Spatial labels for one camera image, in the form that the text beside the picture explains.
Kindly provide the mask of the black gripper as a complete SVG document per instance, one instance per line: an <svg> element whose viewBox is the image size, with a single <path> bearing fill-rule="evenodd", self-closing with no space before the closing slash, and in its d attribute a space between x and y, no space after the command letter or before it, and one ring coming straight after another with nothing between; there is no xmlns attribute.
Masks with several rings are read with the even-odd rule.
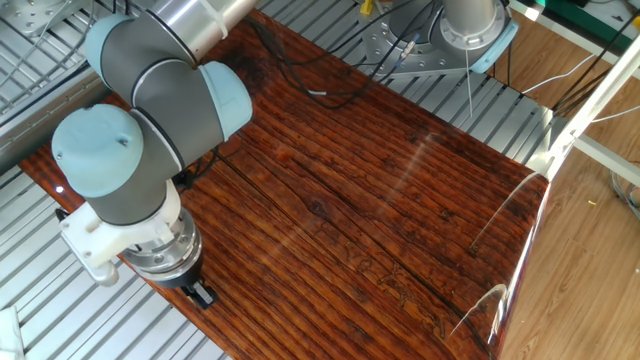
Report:
<svg viewBox="0 0 640 360"><path fill-rule="evenodd" d="M208 309L218 300L218 295L199 280L203 261L203 256L199 255L170 271L151 273L148 279L164 288L180 288L193 303L201 309Z"/></svg>

